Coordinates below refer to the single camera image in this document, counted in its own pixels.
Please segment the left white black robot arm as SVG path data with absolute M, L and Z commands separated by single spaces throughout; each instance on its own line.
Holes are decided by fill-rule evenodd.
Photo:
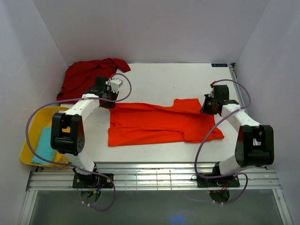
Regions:
M 95 84 L 82 95 L 82 100 L 52 117 L 51 147 L 66 155 L 70 163 L 75 165 L 75 171 L 84 174 L 83 182 L 91 188 L 99 183 L 99 175 L 93 172 L 95 163 L 84 150 L 83 122 L 100 106 L 113 108 L 122 85 L 123 81 L 118 78 L 97 77 Z

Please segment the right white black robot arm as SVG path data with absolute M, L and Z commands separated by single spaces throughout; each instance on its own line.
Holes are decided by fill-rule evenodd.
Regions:
M 252 119 L 245 112 L 245 107 L 230 99 L 227 85 L 212 83 L 210 86 L 212 90 L 204 95 L 201 112 L 209 115 L 218 114 L 222 119 L 205 136 L 197 156 L 217 126 L 224 120 L 228 121 L 238 133 L 234 154 L 226 160 L 217 162 L 212 173 L 207 175 L 215 185 L 223 186 L 229 180 L 229 176 L 234 176 L 248 167 L 273 164 L 274 130 L 272 126 L 263 125 Z

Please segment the orange t shirt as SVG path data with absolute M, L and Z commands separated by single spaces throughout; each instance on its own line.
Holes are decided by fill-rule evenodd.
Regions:
M 159 143 L 201 143 L 215 125 L 214 116 L 201 113 L 197 98 L 175 99 L 172 106 L 117 103 L 110 110 L 108 146 Z M 224 139 L 216 128 L 207 141 Z

